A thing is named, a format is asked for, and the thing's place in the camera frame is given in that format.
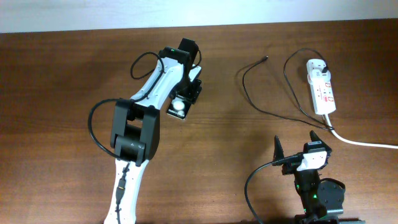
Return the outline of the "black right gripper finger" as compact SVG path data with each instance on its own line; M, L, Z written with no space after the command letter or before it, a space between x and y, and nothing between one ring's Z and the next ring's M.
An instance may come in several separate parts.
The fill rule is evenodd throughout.
M318 135L315 133L315 131L310 131L310 139L312 140L312 142L315 141L320 141L322 146L325 147L326 151L328 152L332 152L332 149L330 146L328 146L323 140L321 140Z
M274 155L273 155L273 166L281 166L282 160L285 158L284 151L278 136L274 136Z

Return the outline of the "black smartphone silver frame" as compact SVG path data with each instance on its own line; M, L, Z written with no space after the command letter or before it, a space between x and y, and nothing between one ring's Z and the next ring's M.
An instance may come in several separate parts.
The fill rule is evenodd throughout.
M192 104L180 96L176 96L169 104L166 113L174 118L185 120Z

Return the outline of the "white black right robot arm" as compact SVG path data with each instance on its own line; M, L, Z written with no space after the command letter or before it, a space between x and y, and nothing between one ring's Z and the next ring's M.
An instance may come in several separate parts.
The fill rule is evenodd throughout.
M273 162L282 167L283 175L294 175L295 190L304 210L304 214L294 217L294 223L338 223L338 216L343 213L345 184L320 177L318 171L328 164L332 149L314 131L310 131L310 139L302 152L286 157L276 136Z

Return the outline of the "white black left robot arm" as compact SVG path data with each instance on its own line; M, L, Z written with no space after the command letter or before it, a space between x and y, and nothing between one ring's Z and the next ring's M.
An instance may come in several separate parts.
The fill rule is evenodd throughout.
M160 110L184 120L201 92L200 56L195 41L182 39L177 48L165 47L144 86L128 100L115 104L110 145L117 159L113 196L105 223L135 223L142 177L160 141Z

